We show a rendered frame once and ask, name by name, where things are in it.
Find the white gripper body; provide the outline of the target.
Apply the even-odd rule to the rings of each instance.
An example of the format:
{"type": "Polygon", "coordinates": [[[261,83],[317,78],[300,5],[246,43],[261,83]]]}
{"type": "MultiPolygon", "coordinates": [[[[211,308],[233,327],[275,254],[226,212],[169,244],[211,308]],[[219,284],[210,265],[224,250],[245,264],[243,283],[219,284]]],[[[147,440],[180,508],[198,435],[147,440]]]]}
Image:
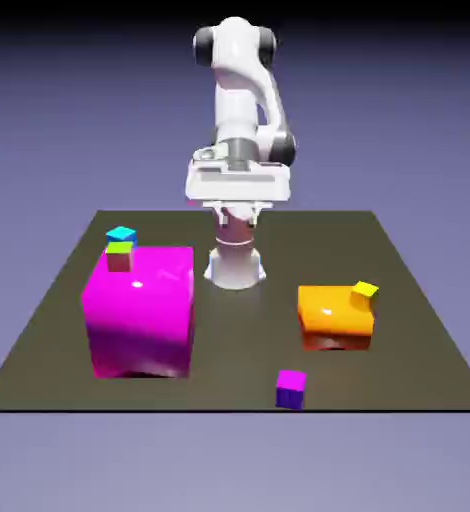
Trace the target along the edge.
{"type": "Polygon", "coordinates": [[[285,165],[249,162],[248,170],[230,170],[226,160],[191,160],[185,195],[196,202],[286,202],[289,200],[290,168],[285,165]]]}

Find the small cyan cube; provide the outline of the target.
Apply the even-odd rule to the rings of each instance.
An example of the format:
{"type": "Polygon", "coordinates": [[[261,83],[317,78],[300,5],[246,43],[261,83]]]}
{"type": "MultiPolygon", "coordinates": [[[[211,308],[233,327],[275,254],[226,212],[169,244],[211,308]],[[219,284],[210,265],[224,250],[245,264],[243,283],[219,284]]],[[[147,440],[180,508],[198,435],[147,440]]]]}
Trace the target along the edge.
{"type": "Polygon", "coordinates": [[[131,242],[137,245],[137,232],[125,226],[116,226],[106,232],[106,244],[111,242],[131,242]]]}

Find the small green cube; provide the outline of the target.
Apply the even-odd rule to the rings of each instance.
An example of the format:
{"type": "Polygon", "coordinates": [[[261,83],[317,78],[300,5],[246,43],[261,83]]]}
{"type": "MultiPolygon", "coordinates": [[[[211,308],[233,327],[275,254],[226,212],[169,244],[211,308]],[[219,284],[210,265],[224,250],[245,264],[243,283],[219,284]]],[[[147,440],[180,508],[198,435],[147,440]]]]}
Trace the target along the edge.
{"type": "Polygon", "coordinates": [[[133,262],[133,242],[132,241],[112,241],[110,242],[104,254],[109,272],[130,272],[133,262]]]}

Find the small yellow cube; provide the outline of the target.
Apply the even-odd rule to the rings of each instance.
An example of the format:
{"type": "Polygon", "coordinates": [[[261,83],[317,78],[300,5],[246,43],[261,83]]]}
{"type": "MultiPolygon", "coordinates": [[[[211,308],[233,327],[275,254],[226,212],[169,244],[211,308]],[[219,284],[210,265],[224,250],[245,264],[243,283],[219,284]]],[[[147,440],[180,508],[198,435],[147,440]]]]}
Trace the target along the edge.
{"type": "Polygon", "coordinates": [[[370,310],[373,298],[379,292],[379,287],[364,281],[358,281],[350,294],[351,304],[360,310],[370,310]]]}

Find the small purple cube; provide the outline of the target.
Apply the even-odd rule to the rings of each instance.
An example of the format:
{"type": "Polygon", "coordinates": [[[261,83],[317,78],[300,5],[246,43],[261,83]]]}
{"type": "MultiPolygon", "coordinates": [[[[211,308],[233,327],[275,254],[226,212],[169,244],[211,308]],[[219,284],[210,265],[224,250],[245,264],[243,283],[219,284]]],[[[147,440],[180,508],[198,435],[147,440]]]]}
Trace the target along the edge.
{"type": "Polygon", "coordinates": [[[276,380],[275,406],[302,410],[307,374],[297,370],[279,370],[276,380]]]}

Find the large orange box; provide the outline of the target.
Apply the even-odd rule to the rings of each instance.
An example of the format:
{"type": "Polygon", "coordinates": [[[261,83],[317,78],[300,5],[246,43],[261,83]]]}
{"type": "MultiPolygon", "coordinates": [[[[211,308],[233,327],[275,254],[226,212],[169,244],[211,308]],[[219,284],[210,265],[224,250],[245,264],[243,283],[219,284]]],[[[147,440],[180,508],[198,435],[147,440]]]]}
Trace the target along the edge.
{"type": "Polygon", "coordinates": [[[306,351],[359,351],[370,347],[374,313],[350,302],[354,285],[300,285],[297,316],[306,351]]]}

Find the large magenta box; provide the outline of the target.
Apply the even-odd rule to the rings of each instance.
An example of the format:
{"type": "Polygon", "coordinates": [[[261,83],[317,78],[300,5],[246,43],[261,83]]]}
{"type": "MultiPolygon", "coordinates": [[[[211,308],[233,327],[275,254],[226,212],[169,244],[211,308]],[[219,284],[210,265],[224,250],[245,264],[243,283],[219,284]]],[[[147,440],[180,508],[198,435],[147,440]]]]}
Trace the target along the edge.
{"type": "Polygon", "coordinates": [[[81,295],[94,375],[186,378],[194,334],[194,250],[133,246],[132,270],[109,272],[105,249],[81,295]]]}

